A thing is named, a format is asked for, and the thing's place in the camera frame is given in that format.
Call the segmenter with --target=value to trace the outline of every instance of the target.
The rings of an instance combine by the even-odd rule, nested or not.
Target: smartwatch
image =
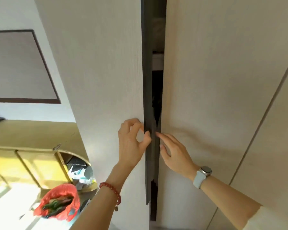
[[[196,172],[196,176],[193,181],[193,185],[200,189],[200,185],[202,182],[209,177],[212,174],[212,169],[210,169],[208,166],[202,166],[200,170]]]

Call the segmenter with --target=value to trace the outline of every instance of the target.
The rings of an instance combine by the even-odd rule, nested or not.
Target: wardrobe door
[[[117,131],[143,121],[141,0],[35,0],[98,183],[119,158]],[[145,159],[128,177],[119,229],[149,228]]]
[[[164,59],[161,130],[229,184],[288,67],[288,0],[167,0]],[[162,159],[158,185],[158,226],[207,228],[216,206]]]
[[[268,112],[232,187],[288,216],[288,77]],[[212,229],[235,229],[217,211]]]

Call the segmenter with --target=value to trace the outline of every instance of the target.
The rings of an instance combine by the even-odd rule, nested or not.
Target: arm
[[[141,143],[137,141],[136,137],[140,129],[143,130],[144,128],[138,119],[126,120],[119,129],[119,162],[113,167],[106,180],[119,193],[127,177],[138,164],[146,147],[151,142],[149,131],[145,133]],[[115,193],[110,188],[102,186],[70,230],[107,230],[116,202]]]
[[[193,163],[185,146],[170,134],[156,133],[171,151],[167,153],[164,145],[160,146],[160,154],[165,164],[173,171],[193,182],[200,166]],[[261,204],[221,182],[213,176],[207,177],[200,189],[217,205],[223,214],[237,228],[243,229],[248,220],[259,210]]]

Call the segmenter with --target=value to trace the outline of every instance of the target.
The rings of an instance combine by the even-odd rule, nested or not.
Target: finger
[[[166,147],[163,144],[160,144],[160,154],[164,160],[164,162],[167,164],[169,159],[171,158],[169,154],[167,153]]]
[[[174,141],[171,138],[169,138],[167,135],[164,135],[164,134],[156,131],[156,136],[159,137],[160,139],[162,139],[163,142],[165,143],[165,145],[167,147],[169,147],[170,150],[171,150],[171,148],[173,148],[175,146]]]
[[[133,126],[135,123],[140,123],[138,119],[127,119],[121,124],[121,132],[122,133],[129,133],[130,127]]]
[[[137,138],[137,134],[138,134],[138,131],[140,130],[140,128],[142,127],[142,123],[135,123],[131,130],[130,130],[130,135],[135,139]]]
[[[145,132],[143,141],[139,144],[139,148],[141,151],[145,151],[147,146],[151,142],[151,137],[149,131]]]
[[[163,134],[166,135],[167,137],[169,137],[173,142],[180,144],[180,145],[183,145],[182,143],[180,143],[180,141],[178,139],[176,139],[175,136],[168,134],[168,133],[163,133]]]

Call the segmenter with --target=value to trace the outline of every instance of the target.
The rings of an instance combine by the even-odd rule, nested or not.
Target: forearm
[[[117,164],[113,167],[106,182],[114,186],[120,193],[130,172],[131,170],[129,171],[120,164]],[[73,224],[71,230],[107,230],[116,202],[116,194],[110,188],[102,186],[88,207]]]
[[[261,207],[260,203],[213,176],[207,177],[200,188],[239,230]]]

